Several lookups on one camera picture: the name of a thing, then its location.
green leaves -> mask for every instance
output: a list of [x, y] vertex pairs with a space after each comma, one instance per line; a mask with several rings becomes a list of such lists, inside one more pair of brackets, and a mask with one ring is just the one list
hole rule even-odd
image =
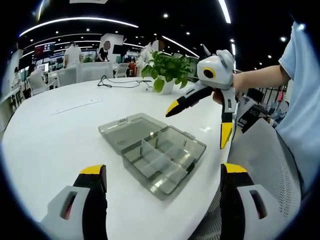
[[165, 85], [165, 81], [163, 81], [161, 78], [158, 77], [153, 83], [153, 90], [156, 93], [160, 93], [164, 88], [164, 85]]
[[150, 65], [145, 66], [144, 69], [141, 71], [142, 78], [144, 79], [145, 77], [150, 75], [152, 69], [153, 69], [153, 67]]
[[165, 76], [165, 81], [166, 81], [167, 83], [171, 82], [173, 79], [174, 79], [174, 78], [173, 78], [171, 75], [166, 75], [166, 76]]
[[147, 65], [141, 74], [143, 78], [151, 76], [155, 80], [153, 85], [155, 92], [161, 92], [165, 81], [169, 83], [173, 79], [175, 84], [181, 84], [180, 88], [188, 84], [187, 75], [192, 72], [188, 58], [167, 56], [158, 51], [154, 51], [152, 56], [153, 59], [149, 62], [153, 62], [154, 65]]
[[184, 76], [181, 78], [181, 86], [180, 86], [180, 89], [183, 89], [187, 84], [188, 84], [187, 75], [184, 75]]
[[152, 77], [153, 79], [156, 79], [156, 78], [158, 77], [158, 75], [159, 75], [158, 71], [153, 68], [153, 69], [151, 70], [151, 77]]

white pot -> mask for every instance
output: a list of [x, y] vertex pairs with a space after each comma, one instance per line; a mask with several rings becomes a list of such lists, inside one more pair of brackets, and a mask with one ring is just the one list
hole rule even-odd
[[169, 94], [171, 94], [173, 89], [174, 89], [174, 85], [175, 85], [176, 79], [174, 78], [174, 79], [172, 79], [172, 81], [167, 82], [164, 76], [160, 76], [160, 78], [163, 79], [164, 85], [163, 85], [162, 91], [159, 92], [158, 94], [160, 94], [160, 95], [169, 95]]

person's hand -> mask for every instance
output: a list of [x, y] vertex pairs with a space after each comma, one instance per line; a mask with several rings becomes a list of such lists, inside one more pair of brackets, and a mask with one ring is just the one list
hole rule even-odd
[[[237, 98], [240, 97], [240, 90], [242, 89], [242, 78], [239, 74], [233, 75], [233, 84], [232, 87], [235, 88], [235, 95]], [[218, 104], [223, 103], [223, 95], [220, 89], [215, 88], [213, 90], [213, 100], [217, 102]]]

light blue shirt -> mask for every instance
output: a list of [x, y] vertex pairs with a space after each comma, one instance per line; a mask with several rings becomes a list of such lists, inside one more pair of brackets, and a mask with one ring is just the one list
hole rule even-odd
[[276, 128], [291, 150], [306, 193], [320, 167], [320, 63], [302, 25], [293, 23], [279, 63], [293, 80], [288, 112]]

curved light strip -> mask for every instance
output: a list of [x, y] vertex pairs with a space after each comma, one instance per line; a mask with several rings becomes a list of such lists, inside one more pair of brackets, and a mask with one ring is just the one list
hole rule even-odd
[[[135, 44], [131, 44], [131, 43], [126, 43], [126, 42], [124, 42], [123, 45], [128, 45], [128, 46], [132, 46], [132, 47], [138, 47], [138, 48], [141, 48], [141, 49], [144, 48], [144, 46], [139, 46], [139, 45], [135, 45]], [[169, 56], [172, 56], [171, 54], [169, 54], [169, 53], [167, 53], [167, 52], [165, 52], [165, 51], [161, 51], [161, 53], [166, 54], [166, 55], [169, 55]]]
[[[84, 41], [74, 41], [75, 43], [100, 43], [101, 41], [98, 40], [84, 40]], [[55, 46], [57, 45], [64, 45], [64, 44], [69, 44], [70, 42], [61, 42], [61, 43], [57, 43], [55, 44]]]
[[166, 36], [162, 36], [164, 39], [172, 42], [175, 45], [178, 45], [179, 47], [183, 48], [184, 50], [187, 50], [189, 53], [195, 55], [197, 58], [199, 58], [199, 56], [197, 54], [195, 54], [193, 51], [191, 51], [190, 49], [186, 48], [185, 46], [182, 46], [180, 43], [177, 43], [176, 41], [171, 40], [170, 38], [167, 38]]
[[51, 39], [60, 39], [60, 38], [63, 38], [63, 37], [78, 36], [78, 35], [99, 35], [99, 36], [101, 36], [102, 34], [101, 34], [101, 33], [74, 33], [74, 34], [54, 36], [54, 37], [50, 37], [50, 38], [47, 38], [47, 39], [44, 39], [44, 40], [41, 40], [41, 41], [34, 42], [34, 43], [26, 46], [24, 49], [30, 48], [30, 47], [32, 47], [33, 45], [42, 43], [42, 42], [44, 42], [44, 41], [49, 41], [49, 40], [51, 40]]
[[229, 16], [229, 12], [228, 12], [228, 8], [227, 8], [225, 0], [219, 0], [219, 3], [222, 8], [222, 12], [223, 12], [226, 23], [230, 24], [231, 20], [230, 20], [230, 16]]
[[27, 54], [25, 54], [25, 55], [23, 55], [21, 58], [23, 58], [23, 57], [25, 57], [25, 56], [27, 56], [27, 55], [29, 55], [29, 54], [33, 54], [35, 51], [30, 51], [30, 52], [28, 52]]
[[[81, 48], [81, 49], [88, 49], [88, 48], [92, 48], [92, 46], [80, 46], [79, 48]], [[64, 51], [64, 50], [67, 50], [67, 48], [59, 49], [59, 50], [54, 50], [53, 52], [56, 53], [56, 52], [60, 52], [60, 51]]]
[[126, 43], [126, 42], [124, 42], [123, 45], [138, 47], [138, 48], [142, 48], [142, 49], [144, 48], [144, 46], [139, 46], [139, 45], [135, 45], [135, 44], [131, 44], [131, 43]]
[[236, 45], [232, 43], [231, 48], [232, 48], [232, 55], [235, 56], [236, 55]]
[[56, 19], [56, 20], [51, 20], [47, 22], [43, 22], [41, 24], [38, 24], [36, 26], [33, 26], [24, 32], [22, 32], [19, 37], [25, 35], [26, 33], [35, 30], [37, 28], [43, 27], [45, 25], [49, 24], [55, 24], [55, 23], [60, 23], [60, 22], [66, 22], [66, 21], [73, 21], [73, 20], [93, 20], [93, 21], [103, 21], [103, 22], [111, 22], [111, 23], [116, 23], [116, 24], [122, 24], [122, 25], [127, 25], [130, 27], [138, 28], [137, 25], [133, 25], [124, 21], [118, 21], [118, 20], [113, 20], [113, 19], [108, 19], [108, 18], [101, 18], [101, 17], [91, 17], [91, 16], [78, 16], [78, 17], [67, 17], [67, 18], [61, 18], [61, 19]]
[[56, 43], [55, 41], [52, 41], [52, 42], [42, 43], [42, 44], [34, 46], [34, 47], [36, 48], [36, 47], [40, 47], [40, 46], [44, 46], [44, 45], [48, 45], [48, 44], [55, 44], [55, 43]]

